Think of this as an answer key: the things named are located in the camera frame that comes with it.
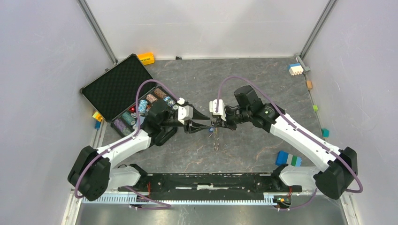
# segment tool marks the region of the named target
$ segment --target purple cable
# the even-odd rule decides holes
[[[281,117],[290,125],[292,126],[294,129],[297,128],[296,125],[294,125],[278,108],[278,106],[276,106],[276,104],[274,103],[274,101],[272,101],[272,99],[266,95],[264,92],[262,92],[259,87],[257,87],[254,83],[252,83],[251,81],[247,80],[246,78],[240,77],[240,76],[229,76],[227,78],[225,78],[220,85],[220,88],[218,89],[218,94],[217,94],[217,103],[216,103],[216,109],[215,111],[218,112],[218,102],[220,100],[221,97],[221,89],[222,86],[224,85],[224,83],[232,78],[237,78],[237,79],[241,79],[246,81],[247,83],[249,83],[252,87],[254,87],[258,92],[260,92],[260,94],[262,94],[270,103],[271,105],[276,109],[276,111],[279,113],[279,115],[281,115]],[[309,138],[311,141],[313,141],[314,143],[318,144],[319,146],[321,146],[323,149],[325,149],[326,151],[328,151],[330,154],[332,154],[334,157],[336,157],[346,168],[347,170],[350,172],[350,174],[353,176],[353,178],[355,179],[355,181],[358,184],[359,190],[351,190],[351,189],[347,189],[346,191],[348,192],[352,192],[352,193],[361,193],[363,191],[363,185],[361,183],[361,181],[359,180],[358,176],[355,174],[354,170],[352,170],[352,168],[335,152],[330,151],[330,149],[328,147],[326,147],[326,145],[322,144],[321,142],[317,141],[315,138],[311,137],[309,134],[307,134],[306,132],[304,132],[301,129],[297,129],[297,131],[299,131],[301,134],[303,134],[304,136],[306,136],[307,138]]]
[[[148,197],[146,197],[146,196],[144,196],[144,195],[138,193],[138,191],[132,189],[132,188],[129,187],[129,186],[124,186],[124,188],[128,189],[129,191],[134,192],[136,195],[140,196],[141,198],[143,198],[143,199],[145,199],[145,200],[147,200],[147,201],[150,201],[150,202],[153,202],[153,203],[156,203],[156,204],[159,204],[159,205],[164,205],[164,207],[137,208],[137,210],[167,210],[167,209],[170,209],[170,208],[171,208],[171,205],[169,205],[169,204],[167,204],[167,203],[162,203],[162,202],[158,202],[158,201],[156,201],[156,200],[150,199],[150,198],[148,198]]]
[[[305,207],[305,206],[307,206],[309,203],[311,203],[312,202],[312,200],[315,198],[315,196],[316,196],[316,192],[318,191],[318,189],[317,188],[315,188],[315,190],[314,190],[314,193],[312,194],[312,196],[311,196],[311,198],[306,202],[306,203],[304,203],[304,204],[302,204],[302,205],[299,205],[299,206],[295,206],[295,207],[293,207],[293,208],[288,208],[288,209],[279,209],[279,211],[290,211],[290,210],[297,210],[297,209],[300,209],[300,208],[303,208],[303,207]]]
[[[138,87],[137,94],[136,94],[136,109],[138,109],[138,96],[139,96],[139,92],[141,91],[142,87],[143,87],[146,83],[149,83],[149,82],[155,82],[155,83],[160,84],[164,89],[166,89],[166,91],[167,91],[175,100],[178,100],[178,98],[170,91],[170,89],[168,89],[164,84],[162,84],[162,82],[160,82],[160,81],[158,81],[158,80],[154,80],[154,79],[149,79],[149,80],[146,80],[146,81],[142,82],[142,84]],[[137,118],[137,130],[136,130],[136,132],[134,133],[133,137],[135,137],[135,136],[138,135],[140,129],[141,129],[141,121],[139,120],[139,116],[138,116],[138,118]]]
[[[139,96],[139,92],[141,91],[142,87],[143,87],[146,83],[149,83],[149,82],[155,82],[155,83],[160,84],[164,89],[167,90],[167,92],[168,92],[174,99],[177,99],[177,100],[178,100],[178,98],[177,98],[177,97],[176,97],[164,84],[162,84],[160,81],[150,79],[150,80],[146,80],[146,81],[142,82],[142,84],[138,87],[137,95],[136,95],[136,109],[138,109],[138,96]],[[133,135],[133,137],[135,137],[135,136],[138,135],[139,130],[140,130],[140,128],[141,128],[139,116],[138,116],[138,118],[137,118],[137,122],[138,122],[137,131],[135,132],[135,134]],[[92,160],[89,162],[89,164],[87,164],[87,166],[84,168],[84,170],[83,170],[82,173],[80,174],[79,179],[77,179],[77,183],[76,183],[76,185],[75,185],[75,197],[76,197],[76,198],[83,198],[83,197],[84,197],[83,195],[79,195],[78,190],[79,190],[80,183],[82,182],[82,179],[83,179],[84,175],[87,173],[87,171],[88,171],[88,169],[90,168],[90,166],[92,166],[92,165],[94,164],[94,162],[97,161],[97,159],[99,159],[101,156],[105,155],[106,153],[112,151],[112,150],[113,150],[114,148],[116,148],[117,146],[122,145],[122,144],[124,144],[124,143],[126,143],[126,142],[128,142],[128,141],[130,141],[130,140],[132,140],[132,138],[127,138],[126,140],[123,140],[123,141],[121,141],[121,142],[118,142],[118,143],[116,143],[116,144],[110,146],[110,147],[109,147],[109,150],[104,150],[104,151],[101,152],[99,155],[97,155],[94,159],[92,159]]]

